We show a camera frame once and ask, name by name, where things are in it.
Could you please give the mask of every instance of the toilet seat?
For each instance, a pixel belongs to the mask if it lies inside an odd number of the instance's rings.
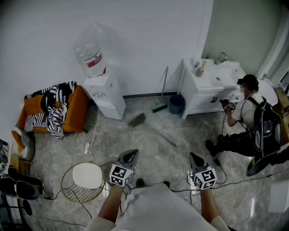
[[[258,79],[259,90],[258,93],[262,95],[268,103],[272,106],[278,103],[278,98],[274,89],[265,81]]]

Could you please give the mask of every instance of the cabinet door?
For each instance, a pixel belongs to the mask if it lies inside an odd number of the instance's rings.
[[[196,94],[193,97],[190,114],[223,111],[220,99],[232,98],[233,94]]]

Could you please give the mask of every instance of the water bottle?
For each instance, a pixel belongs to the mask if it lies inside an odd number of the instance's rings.
[[[74,46],[75,55],[86,77],[97,77],[103,74],[104,61],[98,44],[98,30],[88,26]]]

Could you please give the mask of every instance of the striped blanket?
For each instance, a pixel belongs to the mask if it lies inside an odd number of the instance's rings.
[[[61,124],[65,123],[69,95],[74,93],[76,86],[76,82],[70,81],[26,95],[25,98],[29,99],[44,94],[40,104],[44,113],[28,115],[24,130],[28,132],[35,127],[47,128],[52,135],[62,139],[64,133]],[[55,102],[61,102],[61,108],[54,107]]]

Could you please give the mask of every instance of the blue bucket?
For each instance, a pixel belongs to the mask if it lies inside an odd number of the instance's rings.
[[[185,108],[185,99],[181,95],[173,95],[170,98],[170,112],[179,114]]]

